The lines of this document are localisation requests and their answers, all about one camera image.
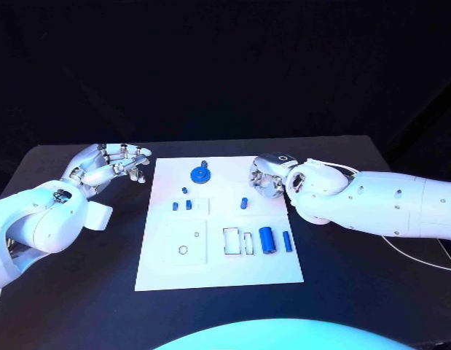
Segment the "robotic hand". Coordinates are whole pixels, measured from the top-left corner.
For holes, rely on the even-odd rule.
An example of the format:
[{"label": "robotic hand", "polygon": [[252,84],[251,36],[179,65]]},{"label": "robotic hand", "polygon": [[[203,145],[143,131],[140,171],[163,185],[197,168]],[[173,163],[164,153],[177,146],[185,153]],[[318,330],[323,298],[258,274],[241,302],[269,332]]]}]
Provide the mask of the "robotic hand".
[{"label": "robotic hand", "polygon": [[144,182],[136,165],[147,165],[150,155],[128,144],[94,144],[72,158],[59,181],[0,200],[0,288],[68,247],[82,227],[104,230],[113,209],[88,199],[117,176]]},{"label": "robotic hand", "polygon": [[382,236],[451,240],[451,182],[359,172],[314,159],[298,164],[293,157],[272,152],[254,160],[249,185],[268,198],[285,190],[297,213],[314,224],[334,221]]}]

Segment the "white board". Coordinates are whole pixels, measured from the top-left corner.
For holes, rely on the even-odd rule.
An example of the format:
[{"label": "white board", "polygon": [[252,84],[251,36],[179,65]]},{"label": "white board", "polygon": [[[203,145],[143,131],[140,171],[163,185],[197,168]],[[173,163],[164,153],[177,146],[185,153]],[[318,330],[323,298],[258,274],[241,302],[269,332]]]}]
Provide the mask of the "white board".
[{"label": "white board", "polygon": [[[303,282],[284,197],[264,198],[248,186],[255,157],[159,158],[154,168],[136,291]],[[195,184],[190,171],[208,162],[212,178]],[[239,208],[248,198],[246,209]],[[186,200],[192,209],[186,210]],[[262,253],[258,229],[271,227],[277,252]],[[238,237],[223,229],[236,228]],[[293,252],[285,251],[290,232]],[[225,239],[239,254],[225,254]]]}]

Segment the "table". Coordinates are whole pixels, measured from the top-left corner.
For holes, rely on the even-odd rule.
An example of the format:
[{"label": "table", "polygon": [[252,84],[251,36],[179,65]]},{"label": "table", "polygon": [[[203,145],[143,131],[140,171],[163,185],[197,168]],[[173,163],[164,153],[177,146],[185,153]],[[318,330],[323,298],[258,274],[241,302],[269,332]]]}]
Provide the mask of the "table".
[{"label": "table", "polygon": [[[336,322],[411,345],[451,341],[451,272],[405,258],[379,236],[333,223],[310,224],[288,202],[303,284],[134,292],[156,157],[282,151],[300,161],[316,158],[362,171],[388,171],[366,136],[138,145],[153,151],[146,184],[124,176],[94,197],[114,208],[105,231],[84,229],[66,250],[41,260],[3,289],[0,349],[151,349],[206,328],[267,318]],[[85,146],[35,147],[2,196],[59,179]],[[438,240],[392,241],[451,267]]]}]

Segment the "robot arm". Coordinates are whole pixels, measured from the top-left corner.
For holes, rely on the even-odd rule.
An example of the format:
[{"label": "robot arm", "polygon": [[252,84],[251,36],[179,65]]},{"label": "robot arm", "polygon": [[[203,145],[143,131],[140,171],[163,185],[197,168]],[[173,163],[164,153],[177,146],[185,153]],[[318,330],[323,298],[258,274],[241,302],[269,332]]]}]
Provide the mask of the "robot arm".
[{"label": "robot arm", "polygon": [[[346,168],[346,176],[333,166]],[[301,217],[382,236],[451,240],[451,182],[354,169],[274,152],[255,158],[249,185],[268,198],[284,190]]]},{"label": "robot arm", "polygon": [[136,165],[149,164],[150,154],[127,144],[94,144],[72,158],[59,181],[0,200],[0,288],[69,246],[82,227],[104,230],[113,209],[88,199],[117,176],[144,182]]}]

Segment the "black backdrop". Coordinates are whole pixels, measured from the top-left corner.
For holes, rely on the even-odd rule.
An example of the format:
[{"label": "black backdrop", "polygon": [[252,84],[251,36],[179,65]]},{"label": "black backdrop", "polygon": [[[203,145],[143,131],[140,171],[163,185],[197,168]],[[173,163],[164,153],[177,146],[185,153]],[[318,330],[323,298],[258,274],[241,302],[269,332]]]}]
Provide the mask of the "black backdrop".
[{"label": "black backdrop", "polygon": [[451,179],[451,2],[0,4],[0,189],[36,144],[340,134]]}]

